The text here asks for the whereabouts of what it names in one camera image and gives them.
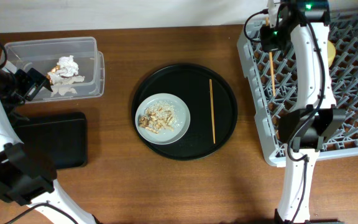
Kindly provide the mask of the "grey dishwasher rack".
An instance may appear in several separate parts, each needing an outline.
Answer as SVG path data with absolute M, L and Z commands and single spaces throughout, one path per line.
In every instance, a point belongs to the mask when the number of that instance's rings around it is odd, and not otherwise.
M 328 39 L 336 48 L 329 69 L 337 106 L 346 110 L 346 120 L 324 143 L 319 159 L 358 156 L 358 11 L 331 14 Z M 260 44 L 252 44 L 256 74 L 248 79 L 256 114 L 254 120 L 267 164 L 285 166 L 285 146 L 278 137 L 278 121 L 294 109 L 297 97 L 295 51 L 273 54 L 276 96 L 272 95 L 269 56 Z

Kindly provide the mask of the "wooden chopstick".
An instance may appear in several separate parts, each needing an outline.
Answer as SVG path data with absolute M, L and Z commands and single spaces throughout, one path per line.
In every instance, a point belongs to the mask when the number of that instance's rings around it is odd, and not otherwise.
M 265 25 L 269 26 L 269 17 L 265 18 Z M 273 67 L 273 54 L 272 52 L 268 53 L 268 57 L 269 57 L 269 63 L 270 63 L 270 77 L 271 77 L 271 82 L 272 82 L 272 95 L 276 96 L 276 91 L 275 91 L 275 76 L 274 76 L 274 67 Z
M 214 98 L 213 98 L 213 81 L 209 79 L 209 98 L 210 98 L 210 108 L 211 108 L 211 125 L 212 125 L 212 135 L 213 135 L 213 144 L 216 144 L 216 129 L 215 129 L 215 120 L 214 120 Z

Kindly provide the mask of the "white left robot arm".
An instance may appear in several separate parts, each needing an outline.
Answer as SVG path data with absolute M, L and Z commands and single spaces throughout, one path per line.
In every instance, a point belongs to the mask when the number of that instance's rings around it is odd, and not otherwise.
M 53 162 L 26 149 L 11 125 L 10 117 L 21 118 L 16 107 L 52 89 L 49 78 L 34 68 L 12 72 L 6 64 L 0 61 L 0 200 L 27 206 L 10 222 L 36 210 L 52 223 L 98 223 L 63 190 Z

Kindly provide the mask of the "yellow bowl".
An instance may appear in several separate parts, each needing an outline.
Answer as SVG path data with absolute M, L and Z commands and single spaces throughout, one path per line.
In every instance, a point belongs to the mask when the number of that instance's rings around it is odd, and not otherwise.
M 336 56 L 336 48 L 331 41 L 328 41 L 327 43 L 327 53 L 328 53 L 328 66 L 331 67 Z

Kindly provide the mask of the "white napkin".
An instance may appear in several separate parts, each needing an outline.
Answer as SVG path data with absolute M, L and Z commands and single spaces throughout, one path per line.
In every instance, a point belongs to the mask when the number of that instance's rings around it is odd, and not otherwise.
M 56 65 L 60 66 L 57 75 L 60 77 L 56 84 L 51 85 L 51 97 L 59 94 L 65 96 L 67 93 L 77 94 L 77 91 L 70 85 L 74 83 L 82 83 L 85 80 L 84 76 L 79 75 L 79 66 L 74 61 L 73 56 L 60 57 Z

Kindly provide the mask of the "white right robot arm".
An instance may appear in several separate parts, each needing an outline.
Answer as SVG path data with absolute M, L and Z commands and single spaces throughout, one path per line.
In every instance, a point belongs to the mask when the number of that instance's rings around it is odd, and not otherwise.
M 244 30 L 237 42 L 242 70 L 254 76 L 251 46 L 264 52 L 284 50 L 292 44 L 296 56 L 297 97 L 294 110 L 279 120 L 278 135 L 285 143 L 283 192 L 274 223 L 309 223 L 313 170 L 323 144 L 345 121 L 336 106 L 328 63 L 329 3 L 327 1 L 268 2 L 260 11 L 269 22 L 250 37 Z

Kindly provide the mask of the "round black tray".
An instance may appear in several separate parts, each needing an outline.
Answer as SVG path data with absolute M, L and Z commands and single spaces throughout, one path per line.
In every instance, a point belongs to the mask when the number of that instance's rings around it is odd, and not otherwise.
M 213 144 L 209 79 L 213 81 L 216 144 Z M 190 127 L 178 141 L 159 145 L 147 142 L 151 150 L 163 157 L 189 161 L 208 156 L 222 147 L 231 137 L 237 123 L 237 101 L 228 82 L 213 70 L 201 65 L 178 63 L 161 68 L 140 83 L 132 101 L 132 123 L 136 106 L 147 97 L 168 93 L 183 100 L 190 110 Z

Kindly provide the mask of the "clear plastic bin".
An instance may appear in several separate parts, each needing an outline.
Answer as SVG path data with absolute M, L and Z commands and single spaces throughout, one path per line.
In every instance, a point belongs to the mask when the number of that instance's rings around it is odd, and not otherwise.
M 3 55 L 1 59 L 7 59 L 6 67 L 11 71 L 16 68 L 24 71 L 34 68 L 45 75 L 57 65 L 61 57 L 71 55 L 79 66 L 83 82 L 53 85 L 52 91 L 43 88 L 31 103 L 97 98 L 104 93 L 104 56 L 93 37 L 9 42 L 4 48 L 7 56 Z

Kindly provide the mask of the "food scraps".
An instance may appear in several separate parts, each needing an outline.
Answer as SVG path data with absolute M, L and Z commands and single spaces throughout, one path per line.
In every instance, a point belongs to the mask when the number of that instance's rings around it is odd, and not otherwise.
M 156 101 L 139 118 L 139 127 L 158 134 L 161 130 L 174 131 L 177 121 L 175 108 L 165 101 Z

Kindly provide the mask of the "black rectangular tray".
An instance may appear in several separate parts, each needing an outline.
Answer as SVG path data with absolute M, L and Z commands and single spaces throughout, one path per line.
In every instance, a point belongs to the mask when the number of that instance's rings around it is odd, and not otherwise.
M 57 169 L 87 165 L 87 130 L 82 112 L 32 117 L 14 126 L 25 147 L 48 155 Z

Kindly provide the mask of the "grey plate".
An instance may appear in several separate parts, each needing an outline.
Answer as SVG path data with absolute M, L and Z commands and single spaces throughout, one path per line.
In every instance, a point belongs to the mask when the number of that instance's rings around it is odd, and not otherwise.
M 144 111 L 147 107 L 156 101 L 165 101 L 174 106 L 175 114 L 177 116 L 174 131 L 161 130 L 158 134 L 154 134 L 144 128 L 139 127 L 140 116 L 144 114 Z M 179 97 L 168 93 L 158 93 L 147 97 L 141 102 L 140 105 L 136 106 L 133 118 L 135 122 L 135 128 L 140 136 L 143 137 L 147 142 L 159 145 L 171 144 L 181 139 L 190 127 L 191 120 L 190 110 L 188 109 L 186 103 Z

